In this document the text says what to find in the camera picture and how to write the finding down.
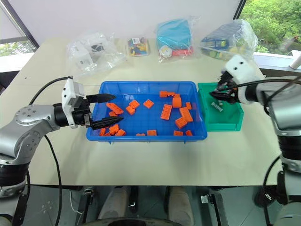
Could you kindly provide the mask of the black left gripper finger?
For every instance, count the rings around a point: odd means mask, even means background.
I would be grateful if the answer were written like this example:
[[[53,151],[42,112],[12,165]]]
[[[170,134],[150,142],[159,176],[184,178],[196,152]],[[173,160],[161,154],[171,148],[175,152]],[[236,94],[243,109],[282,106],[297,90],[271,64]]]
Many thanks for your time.
[[[106,127],[110,127],[110,126],[120,122],[123,119],[124,119],[124,117],[122,117],[122,116],[105,117],[98,121],[91,121],[90,128],[92,130],[103,129]]]
[[[112,94],[95,94],[86,96],[86,99],[89,103],[106,103],[115,98],[116,96]]]

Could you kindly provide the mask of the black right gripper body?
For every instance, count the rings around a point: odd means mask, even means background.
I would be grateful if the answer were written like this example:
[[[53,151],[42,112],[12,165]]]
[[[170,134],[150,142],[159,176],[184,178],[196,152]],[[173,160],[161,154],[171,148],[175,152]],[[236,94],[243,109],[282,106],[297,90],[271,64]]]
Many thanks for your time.
[[[230,104],[234,104],[236,102],[238,102],[238,97],[237,97],[237,88],[234,88],[234,86],[236,85],[236,83],[233,81],[233,77],[230,75],[230,73],[228,72],[223,72],[220,80],[229,80],[230,84],[229,84],[229,89],[226,91],[219,91],[219,92],[223,92],[223,93],[228,93],[230,95],[233,96],[233,102],[228,102]]]

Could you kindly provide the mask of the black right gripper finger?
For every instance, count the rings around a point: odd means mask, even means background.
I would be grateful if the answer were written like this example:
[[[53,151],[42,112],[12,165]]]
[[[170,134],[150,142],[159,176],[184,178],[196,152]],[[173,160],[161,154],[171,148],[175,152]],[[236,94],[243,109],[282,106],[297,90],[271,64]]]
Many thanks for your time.
[[[221,100],[221,101],[226,101],[226,102],[233,102],[233,96],[228,94],[228,93],[223,93],[223,92],[219,92],[219,91],[212,91],[210,92],[210,95],[217,99],[217,100]]]
[[[217,90],[218,91],[226,91],[229,89],[229,80],[219,80],[218,85],[217,85]]]

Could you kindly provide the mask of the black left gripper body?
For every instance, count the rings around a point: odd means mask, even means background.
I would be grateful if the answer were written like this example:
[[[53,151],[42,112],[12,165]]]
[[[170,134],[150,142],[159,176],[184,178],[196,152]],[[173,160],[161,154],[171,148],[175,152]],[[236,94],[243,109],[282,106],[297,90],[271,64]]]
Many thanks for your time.
[[[72,104],[74,110],[71,113],[76,125],[86,126],[87,128],[90,127],[92,120],[90,104],[92,100],[93,96],[87,95],[86,98],[78,97],[75,103]]]

